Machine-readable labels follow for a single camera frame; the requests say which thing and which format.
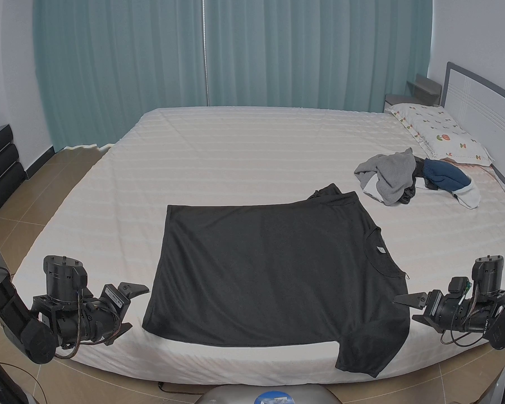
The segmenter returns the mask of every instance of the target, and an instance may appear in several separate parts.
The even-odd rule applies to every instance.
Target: white headboard panel
[[[486,147],[505,182],[505,90],[451,62],[447,63],[442,106]]]

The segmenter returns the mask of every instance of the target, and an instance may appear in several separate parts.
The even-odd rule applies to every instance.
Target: white wall
[[[448,61],[505,89],[505,0],[433,0],[429,78]]]
[[[35,77],[33,0],[0,0],[0,125],[10,124],[27,169],[52,145]]]

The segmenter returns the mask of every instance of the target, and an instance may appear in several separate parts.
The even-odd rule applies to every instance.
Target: bed sheet
[[[482,195],[468,210],[447,192],[418,191],[409,205],[386,207],[363,194],[353,175],[371,156],[404,151],[425,157],[391,115],[293,108],[174,108],[145,114],[74,187],[38,236],[14,277],[25,303],[46,293],[48,254],[84,263],[89,289],[106,283],[151,288],[166,207],[262,205],[306,199],[335,183],[356,191],[408,291],[446,291],[452,276],[471,276],[474,259],[505,257],[505,188],[493,173],[464,166]],[[505,269],[502,288],[505,289]],[[213,347],[157,337],[141,327],[149,295],[125,317],[133,329],[112,346],[81,347],[76,361],[130,377],[182,384],[292,385],[371,380],[335,368],[338,343]],[[462,349],[444,346],[411,322],[404,346],[378,378],[404,374]]]

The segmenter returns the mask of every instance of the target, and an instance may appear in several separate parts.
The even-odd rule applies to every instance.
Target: blue round sticker
[[[260,395],[254,404],[296,404],[296,402],[284,392],[269,391]]]

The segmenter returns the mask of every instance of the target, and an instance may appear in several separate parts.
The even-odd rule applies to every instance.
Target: tile floor
[[[67,194],[104,153],[96,148],[57,153],[30,180],[23,182],[1,208],[0,250],[12,273]],[[54,360],[38,366],[7,340],[1,327],[0,361],[22,367],[34,375],[45,390],[49,404],[194,403],[200,396],[197,394],[210,388],[167,384],[168,392],[162,392],[156,382],[123,377],[74,361]],[[343,403],[446,404],[458,401],[469,404],[478,399],[504,364],[505,350],[494,351],[485,344],[396,378],[328,388]],[[45,402],[32,378],[16,368],[5,369],[41,404]]]

